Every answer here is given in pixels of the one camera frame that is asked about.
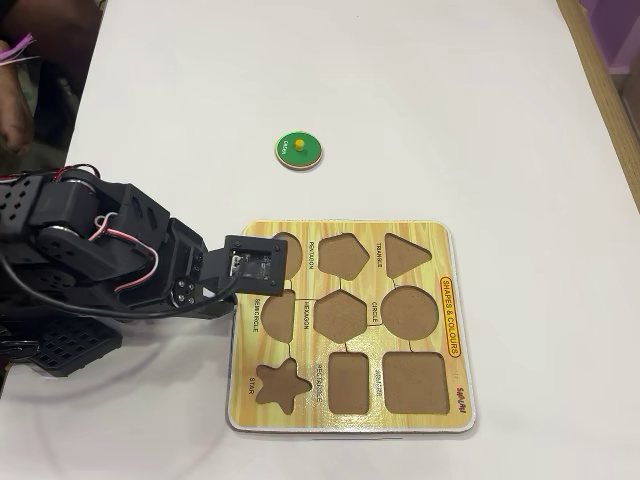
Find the white wire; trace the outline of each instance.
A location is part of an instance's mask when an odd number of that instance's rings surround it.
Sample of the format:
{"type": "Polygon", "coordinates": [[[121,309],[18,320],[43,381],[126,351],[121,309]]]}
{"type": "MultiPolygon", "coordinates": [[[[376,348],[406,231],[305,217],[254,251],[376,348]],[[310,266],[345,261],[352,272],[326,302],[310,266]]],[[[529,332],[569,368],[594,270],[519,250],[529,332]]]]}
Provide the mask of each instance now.
{"type": "Polygon", "coordinates": [[[151,253],[151,255],[153,255],[153,258],[154,258],[153,267],[151,268],[151,270],[149,270],[149,273],[147,273],[146,275],[143,275],[142,277],[138,278],[137,280],[133,280],[132,282],[123,283],[122,285],[118,285],[116,288],[113,289],[114,292],[118,293],[119,291],[124,290],[125,288],[131,288],[131,287],[138,286],[138,285],[146,282],[147,280],[149,280],[153,276],[153,274],[156,273],[156,270],[158,269],[158,264],[160,263],[160,257],[158,256],[158,252],[156,252],[153,248],[151,248],[146,243],[141,242],[136,237],[132,237],[131,235],[128,235],[128,234],[126,234],[124,232],[120,232],[118,230],[114,230],[112,228],[107,228],[106,234],[107,235],[113,235],[113,236],[119,237],[119,238],[124,238],[125,240],[129,240],[130,242],[136,243],[136,244],[146,248],[149,251],[149,253],[151,253]]]}
{"type": "Polygon", "coordinates": [[[115,217],[116,215],[118,215],[117,212],[109,212],[106,215],[98,215],[96,218],[94,218],[93,223],[95,224],[96,227],[98,227],[98,230],[89,237],[89,241],[93,242],[98,237],[100,237],[100,235],[102,235],[104,231],[107,229],[109,218],[115,217]]]}
{"type": "Polygon", "coordinates": [[[146,243],[138,240],[136,237],[133,237],[127,233],[121,232],[119,230],[114,230],[112,228],[108,228],[108,222],[109,222],[109,218],[118,215],[117,212],[109,212],[106,215],[98,215],[96,218],[93,219],[93,223],[95,224],[96,227],[98,227],[98,230],[96,230],[96,232],[91,235],[89,237],[89,241],[93,242],[94,240],[96,240],[97,238],[99,238],[100,236],[107,234],[107,235],[111,235],[113,237],[116,238],[122,238],[125,240],[128,240],[130,242],[133,242],[137,245],[140,245],[141,247],[144,247],[147,249],[147,251],[149,253],[151,253],[151,255],[153,255],[154,258],[154,264],[153,267],[151,268],[151,270],[146,273],[145,275],[143,275],[142,277],[138,278],[137,280],[133,280],[131,282],[128,283],[123,283],[122,285],[118,285],[115,289],[114,292],[118,293],[121,290],[124,290],[125,288],[131,288],[131,287],[135,287],[137,285],[140,285],[144,282],[146,282],[147,280],[149,280],[154,273],[156,273],[156,270],[158,269],[158,264],[160,263],[160,257],[158,256],[158,252],[156,252],[153,248],[151,248],[149,245],[147,245],[146,243]]]}

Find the square cutout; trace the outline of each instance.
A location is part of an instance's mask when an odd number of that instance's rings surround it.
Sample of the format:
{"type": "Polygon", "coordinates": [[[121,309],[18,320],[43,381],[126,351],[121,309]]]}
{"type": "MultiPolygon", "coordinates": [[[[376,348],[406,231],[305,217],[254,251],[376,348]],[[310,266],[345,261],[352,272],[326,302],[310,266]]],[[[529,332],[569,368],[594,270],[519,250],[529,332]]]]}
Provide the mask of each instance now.
{"type": "Polygon", "coordinates": [[[392,413],[449,412],[444,360],[435,352],[390,352],[382,358],[384,403],[392,413]]]}
{"type": "Polygon", "coordinates": [[[329,355],[329,410],[337,414],[369,411],[369,359],[362,353],[329,355]]]}

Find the logo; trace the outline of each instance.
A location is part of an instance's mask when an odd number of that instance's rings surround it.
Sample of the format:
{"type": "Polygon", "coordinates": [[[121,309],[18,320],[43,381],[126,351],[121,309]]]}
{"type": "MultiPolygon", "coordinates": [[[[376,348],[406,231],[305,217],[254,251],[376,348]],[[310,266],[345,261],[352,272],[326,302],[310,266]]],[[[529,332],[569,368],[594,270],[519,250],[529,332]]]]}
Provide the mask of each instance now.
{"type": "Polygon", "coordinates": [[[460,356],[460,337],[458,335],[458,320],[456,318],[456,302],[453,297],[453,286],[449,277],[440,279],[440,290],[442,291],[442,305],[444,307],[444,324],[447,331],[447,345],[449,355],[460,356]]]}

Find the black cable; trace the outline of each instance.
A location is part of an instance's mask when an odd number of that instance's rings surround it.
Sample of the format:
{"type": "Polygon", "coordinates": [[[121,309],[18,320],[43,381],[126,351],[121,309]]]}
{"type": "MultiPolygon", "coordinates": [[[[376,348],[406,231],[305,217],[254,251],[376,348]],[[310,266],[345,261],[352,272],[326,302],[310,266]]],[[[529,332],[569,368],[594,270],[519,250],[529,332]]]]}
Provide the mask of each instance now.
{"type": "Polygon", "coordinates": [[[116,318],[122,320],[154,320],[160,318],[168,318],[168,317],[176,317],[182,315],[183,313],[193,312],[194,310],[198,310],[206,305],[211,303],[219,302],[224,300],[225,298],[233,295],[235,292],[235,287],[240,281],[240,278],[244,274],[246,269],[246,262],[242,262],[238,267],[236,273],[231,277],[231,281],[227,284],[226,287],[220,289],[213,297],[207,298],[199,303],[194,303],[193,305],[185,305],[184,307],[178,307],[173,310],[164,310],[162,312],[119,312],[112,310],[105,310],[102,308],[91,308],[91,307],[81,307],[79,305],[72,305],[70,303],[61,302],[60,300],[56,300],[54,298],[48,297],[24,283],[20,277],[16,274],[15,270],[9,264],[7,257],[4,256],[4,253],[0,252],[0,266],[7,274],[7,276],[11,279],[13,283],[15,283],[20,290],[33,297],[34,299],[45,303],[57,310],[61,310],[67,313],[74,313],[77,315],[86,315],[86,316],[97,316],[97,317],[107,317],[107,318],[116,318]]]}

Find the brown wood grain pattern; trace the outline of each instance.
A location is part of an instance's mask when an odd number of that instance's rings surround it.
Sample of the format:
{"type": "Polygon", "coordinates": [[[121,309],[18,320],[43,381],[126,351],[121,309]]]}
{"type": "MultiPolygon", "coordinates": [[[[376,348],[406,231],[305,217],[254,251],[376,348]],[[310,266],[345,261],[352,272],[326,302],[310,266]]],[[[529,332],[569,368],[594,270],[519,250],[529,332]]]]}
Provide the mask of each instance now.
{"type": "Polygon", "coordinates": [[[587,81],[611,137],[613,148],[640,210],[640,145],[622,101],[596,47],[578,0],[557,0],[578,51],[587,81]]]}

